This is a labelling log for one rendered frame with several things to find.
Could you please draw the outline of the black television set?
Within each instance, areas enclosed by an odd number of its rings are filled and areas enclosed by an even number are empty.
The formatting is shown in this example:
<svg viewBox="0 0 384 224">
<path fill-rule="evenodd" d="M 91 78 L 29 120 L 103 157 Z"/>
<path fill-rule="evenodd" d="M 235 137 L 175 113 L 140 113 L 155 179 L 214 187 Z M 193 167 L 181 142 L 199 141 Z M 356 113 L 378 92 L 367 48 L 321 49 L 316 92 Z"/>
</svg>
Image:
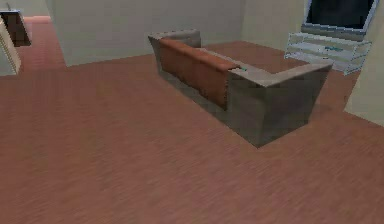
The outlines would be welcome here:
<svg viewBox="0 0 384 224">
<path fill-rule="evenodd" d="M 363 41 L 380 0 L 308 0 L 301 31 Z"/>
</svg>

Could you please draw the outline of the grey sofa with brown cushions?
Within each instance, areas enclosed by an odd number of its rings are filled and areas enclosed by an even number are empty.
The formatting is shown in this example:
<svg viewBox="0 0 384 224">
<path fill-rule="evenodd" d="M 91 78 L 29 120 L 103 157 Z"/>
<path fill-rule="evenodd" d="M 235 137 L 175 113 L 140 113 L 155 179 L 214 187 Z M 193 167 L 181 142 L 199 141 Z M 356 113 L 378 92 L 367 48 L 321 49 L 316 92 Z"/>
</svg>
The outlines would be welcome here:
<svg viewBox="0 0 384 224">
<path fill-rule="evenodd" d="M 204 48 L 196 29 L 148 39 L 159 75 L 256 147 L 308 123 L 332 68 L 323 60 L 269 73 Z"/>
</svg>

